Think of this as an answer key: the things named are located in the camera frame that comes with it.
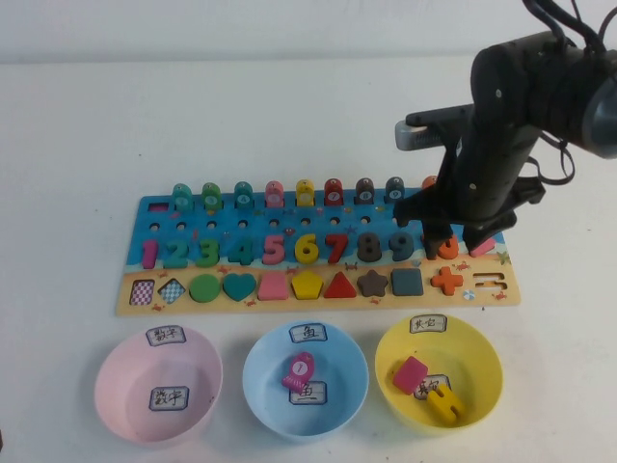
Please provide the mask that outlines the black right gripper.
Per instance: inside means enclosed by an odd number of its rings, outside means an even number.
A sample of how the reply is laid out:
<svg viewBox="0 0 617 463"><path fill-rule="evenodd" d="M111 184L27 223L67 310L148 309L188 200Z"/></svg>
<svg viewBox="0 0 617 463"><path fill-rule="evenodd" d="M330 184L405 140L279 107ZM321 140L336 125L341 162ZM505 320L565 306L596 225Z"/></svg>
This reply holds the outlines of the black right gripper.
<svg viewBox="0 0 617 463"><path fill-rule="evenodd" d="M523 204L539 203L545 193L537 177L520 172L540 138L531 125L480 123L471 111L410 114L395 129L400 150L445 147L436 183L395 203L399 225L422 222L428 259L452 236L449 224L465 225L472 257L493 249L495 222Z"/></svg>

